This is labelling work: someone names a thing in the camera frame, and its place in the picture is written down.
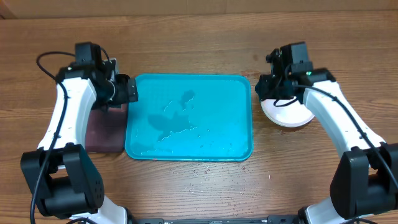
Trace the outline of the white plate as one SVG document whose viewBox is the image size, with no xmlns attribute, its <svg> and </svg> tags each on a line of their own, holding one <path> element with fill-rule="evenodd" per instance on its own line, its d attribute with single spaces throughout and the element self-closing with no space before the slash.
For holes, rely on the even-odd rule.
<svg viewBox="0 0 398 224">
<path fill-rule="evenodd" d="M 296 98 L 293 100 L 264 100 L 261 102 L 264 114 L 275 124 L 286 128 L 301 127 L 315 117 Z"/>
</svg>

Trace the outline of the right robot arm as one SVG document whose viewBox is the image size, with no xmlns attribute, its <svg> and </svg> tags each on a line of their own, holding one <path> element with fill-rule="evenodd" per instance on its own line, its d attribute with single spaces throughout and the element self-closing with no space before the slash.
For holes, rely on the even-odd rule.
<svg viewBox="0 0 398 224">
<path fill-rule="evenodd" d="M 367 126 L 329 70 L 261 75 L 255 91 L 261 101 L 298 99 L 319 120 L 340 157 L 329 197 L 301 208 L 298 223 L 362 222 L 397 210 L 397 144 Z"/>
</svg>

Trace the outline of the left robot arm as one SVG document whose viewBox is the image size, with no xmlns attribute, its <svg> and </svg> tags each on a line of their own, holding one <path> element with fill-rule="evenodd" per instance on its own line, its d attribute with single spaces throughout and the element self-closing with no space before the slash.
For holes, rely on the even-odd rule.
<svg viewBox="0 0 398 224">
<path fill-rule="evenodd" d="M 92 108 L 135 101 L 134 80 L 85 65 L 61 68 L 55 81 L 57 100 L 47 132 L 37 150 L 21 157 L 32 193 L 30 222 L 35 223 L 38 210 L 70 223 L 135 223 L 127 208 L 107 198 L 102 177 L 85 151 Z"/>
</svg>

